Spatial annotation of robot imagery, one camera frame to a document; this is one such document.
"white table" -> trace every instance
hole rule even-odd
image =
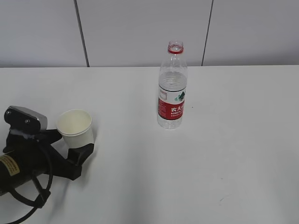
[[[299,223],[299,66],[190,67],[176,130],[157,124],[157,78],[158,68],[0,69],[0,114],[28,107],[54,128],[82,108],[97,133],[83,176],[55,178],[26,223]],[[1,119],[0,148],[8,128]],[[37,195],[32,183],[18,191]],[[28,210],[0,197],[0,223]]]

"black cable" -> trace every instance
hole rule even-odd
[[[47,149],[44,148],[43,143],[40,143],[39,145],[40,145],[39,148],[44,153],[47,163],[48,163],[48,166],[49,166],[49,179],[48,179],[48,184],[47,184],[46,190],[50,190],[52,181],[53,181],[53,167],[52,167],[51,159],[49,157]],[[24,222],[26,219],[28,219],[30,216],[32,216],[33,213],[35,213],[37,209],[38,209],[38,207],[36,206],[33,209],[31,209],[30,212],[28,212],[22,218],[19,218],[18,220],[11,222],[11,223],[7,223],[7,224],[20,224],[20,223]]]

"water in bottle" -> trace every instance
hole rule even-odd
[[[183,52],[183,42],[170,41],[167,57],[160,68],[157,120],[167,129],[182,123],[187,86],[187,63]]]

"paper cup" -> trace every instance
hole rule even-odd
[[[83,110],[70,110],[60,115],[57,130],[69,148],[80,148],[94,143],[92,117]]]

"clear plastic bottle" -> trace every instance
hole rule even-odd
[[[170,41],[167,58],[160,68],[157,120],[167,129],[177,128],[182,123],[187,86],[187,63],[182,57],[183,51],[183,42]]]

